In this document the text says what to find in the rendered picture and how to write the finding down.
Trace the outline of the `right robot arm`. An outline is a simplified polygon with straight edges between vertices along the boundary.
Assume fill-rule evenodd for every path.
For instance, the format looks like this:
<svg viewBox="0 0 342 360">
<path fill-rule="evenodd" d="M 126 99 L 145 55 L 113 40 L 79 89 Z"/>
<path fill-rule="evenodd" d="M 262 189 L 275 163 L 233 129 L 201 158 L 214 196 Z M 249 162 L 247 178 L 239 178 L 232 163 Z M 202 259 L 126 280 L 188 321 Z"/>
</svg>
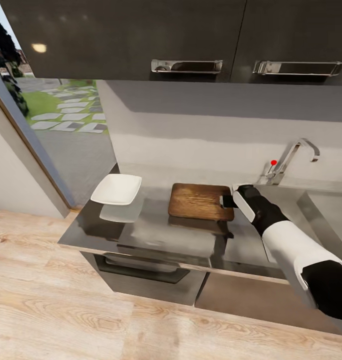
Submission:
<svg viewBox="0 0 342 360">
<path fill-rule="evenodd" d="M 342 332 L 342 260 L 292 223 L 250 183 L 234 183 L 224 208 L 238 208 L 254 226 L 300 300 Z"/>
</svg>

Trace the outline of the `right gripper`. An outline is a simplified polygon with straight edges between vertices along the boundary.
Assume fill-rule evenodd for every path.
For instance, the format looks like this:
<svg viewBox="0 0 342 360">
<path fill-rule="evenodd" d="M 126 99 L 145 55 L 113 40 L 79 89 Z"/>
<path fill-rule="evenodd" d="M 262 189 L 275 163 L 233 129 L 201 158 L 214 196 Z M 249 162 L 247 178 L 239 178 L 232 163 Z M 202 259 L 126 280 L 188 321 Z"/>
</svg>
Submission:
<svg viewBox="0 0 342 360">
<path fill-rule="evenodd" d="M 223 195 L 222 201 L 224 208 L 237 208 L 236 203 L 233 201 L 232 195 Z"/>
</svg>

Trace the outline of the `cutting board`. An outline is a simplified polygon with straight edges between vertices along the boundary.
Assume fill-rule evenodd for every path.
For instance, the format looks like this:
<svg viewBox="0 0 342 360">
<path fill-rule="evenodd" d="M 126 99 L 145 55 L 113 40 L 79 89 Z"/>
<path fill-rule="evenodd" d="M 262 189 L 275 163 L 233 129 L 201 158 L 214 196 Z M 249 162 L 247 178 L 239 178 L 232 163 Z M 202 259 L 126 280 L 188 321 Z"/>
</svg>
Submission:
<svg viewBox="0 0 342 360">
<path fill-rule="evenodd" d="M 174 217 L 231 222 L 233 207 L 222 208 L 220 196 L 231 196 L 224 185 L 175 183 L 173 184 L 168 214 Z"/>
</svg>

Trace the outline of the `bowl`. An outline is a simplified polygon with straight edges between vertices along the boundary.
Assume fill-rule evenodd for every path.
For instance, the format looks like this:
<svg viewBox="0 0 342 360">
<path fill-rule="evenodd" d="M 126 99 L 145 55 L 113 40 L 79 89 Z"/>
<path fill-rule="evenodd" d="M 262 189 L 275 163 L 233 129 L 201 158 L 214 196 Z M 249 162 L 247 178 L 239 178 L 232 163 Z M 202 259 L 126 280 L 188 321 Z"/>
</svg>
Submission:
<svg viewBox="0 0 342 360">
<path fill-rule="evenodd" d="M 140 188 L 142 177 L 130 174 L 108 174 L 91 196 L 94 202 L 111 206 L 129 206 Z"/>
</svg>

